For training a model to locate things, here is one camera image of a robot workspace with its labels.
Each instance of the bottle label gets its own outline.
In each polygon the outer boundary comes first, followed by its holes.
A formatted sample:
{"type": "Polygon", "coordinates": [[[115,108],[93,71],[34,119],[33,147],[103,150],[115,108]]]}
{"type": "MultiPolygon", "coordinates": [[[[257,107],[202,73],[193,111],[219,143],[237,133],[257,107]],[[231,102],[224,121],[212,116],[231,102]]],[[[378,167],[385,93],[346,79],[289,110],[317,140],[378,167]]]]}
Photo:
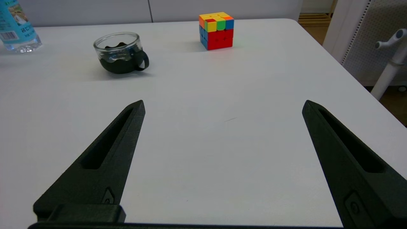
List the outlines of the bottle label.
{"type": "Polygon", "coordinates": [[[18,1],[0,0],[0,39],[3,43],[23,43],[36,36],[18,1]]]}

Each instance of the glass cup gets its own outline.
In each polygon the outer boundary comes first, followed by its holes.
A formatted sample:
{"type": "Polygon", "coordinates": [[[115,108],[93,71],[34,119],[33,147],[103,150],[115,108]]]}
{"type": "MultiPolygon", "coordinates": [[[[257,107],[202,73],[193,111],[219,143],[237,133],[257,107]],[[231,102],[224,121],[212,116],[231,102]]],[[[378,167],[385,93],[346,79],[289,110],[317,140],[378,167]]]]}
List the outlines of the glass cup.
{"type": "Polygon", "coordinates": [[[123,74],[142,71],[149,66],[149,58],[136,33],[112,33],[97,39],[93,47],[103,68],[109,72],[123,74]]]}

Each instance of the screw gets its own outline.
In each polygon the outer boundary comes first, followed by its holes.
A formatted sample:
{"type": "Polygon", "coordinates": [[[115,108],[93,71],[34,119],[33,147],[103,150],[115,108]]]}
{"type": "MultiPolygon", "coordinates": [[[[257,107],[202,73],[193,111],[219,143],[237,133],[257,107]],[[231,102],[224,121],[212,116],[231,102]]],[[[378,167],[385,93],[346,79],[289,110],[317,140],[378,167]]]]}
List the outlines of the screw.
{"type": "Polygon", "coordinates": [[[359,214],[359,212],[360,212],[359,206],[355,202],[350,203],[350,209],[352,210],[353,214],[355,214],[355,215],[359,214]]]}

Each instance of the barcode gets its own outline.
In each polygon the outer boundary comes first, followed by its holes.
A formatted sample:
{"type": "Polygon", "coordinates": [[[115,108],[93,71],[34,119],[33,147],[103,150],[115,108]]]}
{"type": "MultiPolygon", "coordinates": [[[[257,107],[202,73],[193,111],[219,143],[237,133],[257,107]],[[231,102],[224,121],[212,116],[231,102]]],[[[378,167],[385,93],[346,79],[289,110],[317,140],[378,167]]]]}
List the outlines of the barcode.
{"type": "Polygon", "coordinates": [[[0,37],[4,41],[18,40],[18,36],[14,31],[0,33],[0,37]]]}

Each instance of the white pole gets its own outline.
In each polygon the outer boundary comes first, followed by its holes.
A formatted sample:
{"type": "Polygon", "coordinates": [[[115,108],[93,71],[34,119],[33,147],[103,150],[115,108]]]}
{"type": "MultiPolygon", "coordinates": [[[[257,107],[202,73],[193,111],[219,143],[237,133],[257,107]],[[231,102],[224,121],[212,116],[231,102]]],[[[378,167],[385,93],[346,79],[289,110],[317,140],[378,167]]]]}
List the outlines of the white pole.
{"type": "Polygon", "coordinates": [[[375,97],[377,100],[380,100],[380,98],[383,96],[384,92],[386,91],[387,87],[390,85],[392,82],[394,76],[397,74],[397,71],[399,70],[400,66],[395,65],[392,62],[389,62],[384,69],[383,73],[377,80],[376,84],[374,85],[371,94],[373,97],[375,97]]]}
{"type": "Polygon", "coordinates": [[[377,42],[376,44],[376,48],[382,48],[386,46],[389,47],[402,39],[402,43],[398,47],[392,60],[389,61],[383,73],[381,74],[375,86],[373,87],[371,94],[377,100],[380,100],[380,98],[383,96],[383,93],[386,91],[387,87],[390,85],[390,83],[396,76],[397,71],[403,65],[404,59],[407,57],[407,39],[403,39],[406,36],[406,34],[407,34],[406,29],[400,29],[394,34],[394,36],[388,42],[377,42]]]}

